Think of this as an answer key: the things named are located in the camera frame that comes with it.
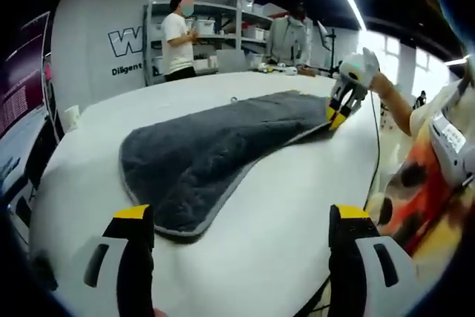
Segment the hand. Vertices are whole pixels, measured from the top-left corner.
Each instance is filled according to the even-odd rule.
[[[192,41],[197,40],[200,37],[200,35],[198,34],[198,32],[195,29],[191,29],[188,32],[188,35],[190,36],[190,40],[192,40]]]
[[[166,313],[160,311],[158,308],[154,308],[154,317],[166,317]]]
[[[393,89],[391,81],[381,72],[377,72],[373,77],[370,85],[370,90],[379,95],[380,98],[385,98]]]

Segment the purple poster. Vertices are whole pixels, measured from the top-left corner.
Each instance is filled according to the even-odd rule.
[[[42,47],[47,19],[39,17],[22,28],[15,50],[0,72],[0,138],[22,117],[43,105]]]

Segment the storage box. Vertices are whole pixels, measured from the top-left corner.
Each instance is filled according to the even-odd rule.
[[[217,56],[214,55],[208,58],[208,67],[217,68]]]
[[[259,4],[253,4],[252,5],[252,12],[255,15],[263,16],[264,15],[264,6],[259,5]]]
[[[244,37],[249,39],[264,40],[264,29],[260,29],[256,26],[249,26],[243,30]]]
[[[151,24],[150,25],[150,41],[162,41],[163,32],[162,32],[162,24]]]
[[[252,5],[254,4],[254,0],[239,0],[241,3],[241,7],[243,11],[246,11],[248,13],[252,13]],[[237,7],[238,5],[238,0],[228,0],[227,4],[232,6],[232,7]]]
[[[193,61],[195,71],[208,69],[208,59],[196,59]]]
[[[264,55],[262,53],[248,53],[246,56],[246,62],[249,68],[255,69],[259,67],[259,64],[263,62]]]
[[[194,26],[196,31],[202,35],[214,35],[214,20],[198,19]]]
[[[193,28],[194,19],[185,19],[186,27],[191,30]]]

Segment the dark gray towel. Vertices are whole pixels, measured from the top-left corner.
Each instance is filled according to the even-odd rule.
[[[327,129],[325,98],[289,91],[234,102],[132,131],[120,147],[122,179],[136,204],[154,207],[158,232],[195,237],[259,159]]]

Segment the small object on table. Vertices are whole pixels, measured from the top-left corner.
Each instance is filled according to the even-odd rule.
[[[317,73],[314,70],[312,70],[311,68],[305,68],[305,67],[297,68],[297,73],[301,74],[302,76],[308,76],[308,77],[315,77],[317,75]]]

